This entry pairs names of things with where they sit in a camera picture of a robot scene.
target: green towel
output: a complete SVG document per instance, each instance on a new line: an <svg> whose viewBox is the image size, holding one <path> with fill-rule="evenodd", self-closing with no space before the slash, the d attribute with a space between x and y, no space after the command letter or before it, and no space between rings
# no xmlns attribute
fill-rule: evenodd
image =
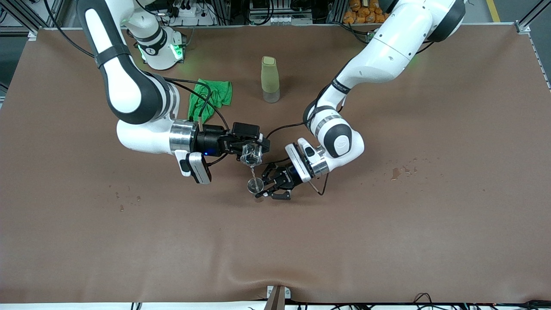
<svg viewBox="0 0 551 310"><path fill-rule="evenodd" d="M230 82L205 81L203 79L199 79L199 82L209 85L212 91L212 95L210 95L209 102L212 105L216 106L217 108L221 108L222 105L231 104L232 88L231 88ZM207 97L208 91L205 86L196 84L194 90L196 93L203 96L204 98ZM203 104L204 104L203 99L200 99L198 96L191 94L190 110L187 113L188 119L193 118L194 121L198 121L199 112L201 111ZM203 122L206 122L213 114L214 114L214 109L210 105L207 105L205 110L203 111Z"/></svg>

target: brown leather tabletop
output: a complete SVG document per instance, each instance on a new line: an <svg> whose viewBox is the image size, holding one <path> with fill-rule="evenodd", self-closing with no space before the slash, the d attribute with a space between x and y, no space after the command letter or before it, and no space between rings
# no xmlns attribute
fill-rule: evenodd
<svg viewBox="0 0 551 310"><path fill-rule="evenodd" d="M220 111L267 133L299 122L362 48L337 26L197 29L161 74L231 81ZM0 302L253 300L274 284L304 302L551 299L551 94L528 36L463 26L395 81L355 87L342 115L366 150L325 196L305 184L256 203L234 157L204 186L170 155L124 148L94 61L40 31L0 110ZM282 130L265 160L299 137L315 142Z"/></svg>

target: water droplet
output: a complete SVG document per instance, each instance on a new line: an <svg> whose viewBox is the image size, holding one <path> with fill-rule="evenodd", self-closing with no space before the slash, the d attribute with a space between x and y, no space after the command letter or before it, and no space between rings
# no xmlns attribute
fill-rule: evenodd
<svg viewBox="0 0 551 310"><path fill-rule="evenodd" d="M398 179L398 177L400 176L400 174L402 174L402 173L400 172L400 169L394 168L394 169L392 170L392 179L390 179L390 180L391 180L391 181L394 181L394 180Z"/></svg>

